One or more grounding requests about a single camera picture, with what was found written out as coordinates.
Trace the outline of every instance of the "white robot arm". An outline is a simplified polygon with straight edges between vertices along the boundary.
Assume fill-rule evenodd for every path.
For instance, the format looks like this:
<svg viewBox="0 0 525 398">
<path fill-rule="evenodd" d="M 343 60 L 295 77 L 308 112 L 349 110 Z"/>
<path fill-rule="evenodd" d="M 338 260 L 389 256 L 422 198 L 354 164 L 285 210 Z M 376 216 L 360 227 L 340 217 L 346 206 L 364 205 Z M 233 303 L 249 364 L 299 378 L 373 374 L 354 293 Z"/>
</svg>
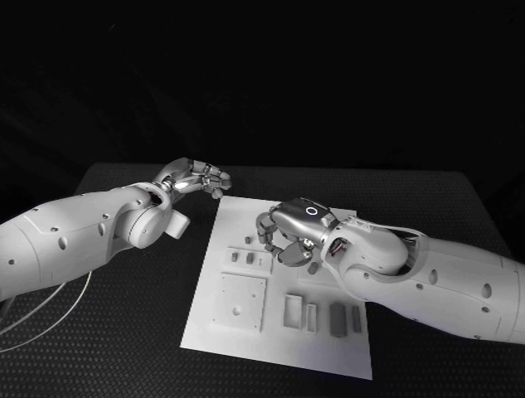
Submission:
<svg viewBox="0 0 525 398">
<path fill-rule="evenodd" d="M 307 264 L 318 251 L 323 267 L 354 299 L 457 336 L 525 344 L 523 264 L 413 230 L 356 217 L 338 221 L 302 198 L 269 208 L 255 226 L 284 265 Z M 275 230 L 292 241 L 285 250 L 271 244 Z M 398 237 L 403 232 L 409 237 Z"/>
<path fill-rule="evenodd" d="M 226 173 L 180 158 L 152 182 L 36 206 L 0 225 L 0 301 L 79 278 L 162 232 L 177 239 L 188 220 L 171 204 L 197 190 L 217 199 L 229 188 Z"/>
</svg>

